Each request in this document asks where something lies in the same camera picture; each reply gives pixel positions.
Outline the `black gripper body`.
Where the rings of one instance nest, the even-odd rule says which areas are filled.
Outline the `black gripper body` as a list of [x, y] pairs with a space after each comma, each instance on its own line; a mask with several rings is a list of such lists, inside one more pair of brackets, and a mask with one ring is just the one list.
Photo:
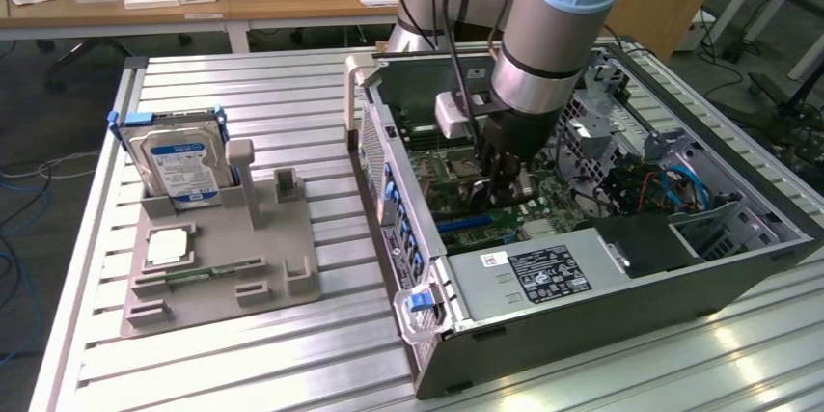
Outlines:
[[492, 113], [481, 132], [480, 155], [490, 160], [496, 155], [530, 163], [553, 134], [560, 111], [532, 115], [514, 110]]

